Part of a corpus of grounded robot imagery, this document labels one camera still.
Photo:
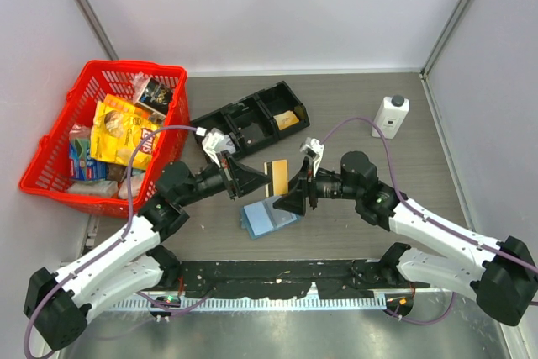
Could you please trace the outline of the blue leather card holder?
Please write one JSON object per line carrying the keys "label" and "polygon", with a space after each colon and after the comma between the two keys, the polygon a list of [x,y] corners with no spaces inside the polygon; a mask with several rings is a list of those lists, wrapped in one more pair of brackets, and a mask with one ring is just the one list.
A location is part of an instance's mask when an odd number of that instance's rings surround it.
{"label": "blue leather card holder", "polygon": [[272,196],[244,206],[240,210],[240,226],[255,240],[284,227],[299,222],[303,217],[281,209],[273,204],[279,196]]}

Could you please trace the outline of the gold card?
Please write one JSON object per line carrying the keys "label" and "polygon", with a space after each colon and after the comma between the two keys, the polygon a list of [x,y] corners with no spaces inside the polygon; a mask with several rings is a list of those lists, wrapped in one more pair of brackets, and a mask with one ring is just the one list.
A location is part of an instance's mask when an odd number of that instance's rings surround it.
{"label": "gold card", "polygon": [[273,116],[273,118],[275,119],[277,127],[280,131],[284,131],[285,129],[290,128],[291,126],[300,122],[300,119],[292,110],[276,114]]}

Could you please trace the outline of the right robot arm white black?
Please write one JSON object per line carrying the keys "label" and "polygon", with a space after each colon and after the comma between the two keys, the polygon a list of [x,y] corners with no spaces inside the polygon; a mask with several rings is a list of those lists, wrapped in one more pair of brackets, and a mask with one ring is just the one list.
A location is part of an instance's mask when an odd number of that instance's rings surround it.
{"label": "right robot arm white black", "polygon": [[321,198],[351,200],[363,221],[435,251],[429,255],[405,244],[391,246],[379,267],[387,286],[410,281],[444,288],[475,301],[485,314],[508,326],[518,325],[531,306],[537,266],[524,241],[513,236],[497,240],[431,213],[381,181],[365,153],[345,153],[339,172],[315,169],[305,158],[288,193],[273,206],[303,216]]}

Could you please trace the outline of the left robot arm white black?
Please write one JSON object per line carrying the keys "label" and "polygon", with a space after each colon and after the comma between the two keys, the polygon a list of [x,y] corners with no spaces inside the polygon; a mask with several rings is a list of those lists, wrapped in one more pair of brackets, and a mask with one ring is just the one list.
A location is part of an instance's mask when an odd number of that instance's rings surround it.
{"label": "left robot arm white black", "polygon": [[37,331],[52,351],[60,351],[119,300],[154,286],[174,288],[180,262],[163,242],[188,221],[186,206],[221,192],[241,198],[269,182],[267,174],[227,152],[197,174],[182,161],[165,165],[156,192],[139,211],[129,212],[117,233],[65,267],[41,267],[30,276],[24,337]]}

